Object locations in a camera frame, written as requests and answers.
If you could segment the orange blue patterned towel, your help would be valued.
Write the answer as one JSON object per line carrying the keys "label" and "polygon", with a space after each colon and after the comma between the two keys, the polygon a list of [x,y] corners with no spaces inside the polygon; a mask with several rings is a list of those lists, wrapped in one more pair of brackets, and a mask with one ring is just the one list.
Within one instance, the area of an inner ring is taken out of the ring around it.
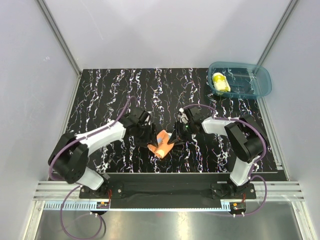
{"label": "orange blue patterned towel", "polygon": [[151,144],[147,145],[147,148],[155,154],[156,157],[163,159],[174,147],[174,143],[169,144],[171,133],[162,130],[157,135],[158,147]]}

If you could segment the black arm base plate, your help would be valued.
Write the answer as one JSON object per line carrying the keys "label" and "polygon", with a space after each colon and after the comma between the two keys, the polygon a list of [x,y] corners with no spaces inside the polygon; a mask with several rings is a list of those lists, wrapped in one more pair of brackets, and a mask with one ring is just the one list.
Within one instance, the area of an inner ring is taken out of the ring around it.
{"label": "black arm base plate", "polygon": [[[108,185],[113,191],[123,189],[125,198],[137,195],[200,195],[213,197],[211,185],[225,184],[227,173],[109,173]],[[249,183],[247,193],[253,184]]]}

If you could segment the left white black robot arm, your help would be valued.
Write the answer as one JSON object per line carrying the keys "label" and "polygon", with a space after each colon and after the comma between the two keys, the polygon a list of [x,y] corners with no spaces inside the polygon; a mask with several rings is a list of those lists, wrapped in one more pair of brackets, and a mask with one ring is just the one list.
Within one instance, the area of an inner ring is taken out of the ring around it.
{"label": "left white black robot arm", "polygon": [[149,111],[134,107],[110,123],[92,131],[64,133],[48,159],[49,172],[56,172],[68,184],[79,184],[91,198],[106,198],[112,194],[108,177],[87,166],[89,156],[102,147],[125,137],[133,137],[138,145],[158,146],[157,128]]}

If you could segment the yellow crocodile towel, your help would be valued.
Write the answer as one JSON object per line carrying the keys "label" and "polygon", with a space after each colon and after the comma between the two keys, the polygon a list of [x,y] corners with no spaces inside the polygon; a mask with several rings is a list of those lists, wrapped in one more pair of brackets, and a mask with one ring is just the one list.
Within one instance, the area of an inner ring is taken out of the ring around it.
{"label": "yellow crocodile towel", "polygon": [[219,92],[229,93],[231,91],[231,87],[227,81],[227,77],[220,72],[216,72],[213,74],[212,82],[214,88]]}

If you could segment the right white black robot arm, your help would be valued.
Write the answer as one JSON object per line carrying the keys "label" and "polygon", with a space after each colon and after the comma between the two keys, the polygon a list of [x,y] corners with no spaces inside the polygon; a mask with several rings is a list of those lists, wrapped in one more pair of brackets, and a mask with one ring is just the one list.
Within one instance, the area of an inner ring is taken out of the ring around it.
{"label": "right white black robot arm", "polygon": [[241,198],[253,178],[251,174],[254,167],[267,153],[267,134],[251,115],[238,118],[204,116],[198,107],[216,112],[213,107],[204,104],[190,104],[180,108],[168,144],[184,144],[188,141],[188,136],[193,134],[226,136],[236,160],[227,182],[211,185],[212,198]]}

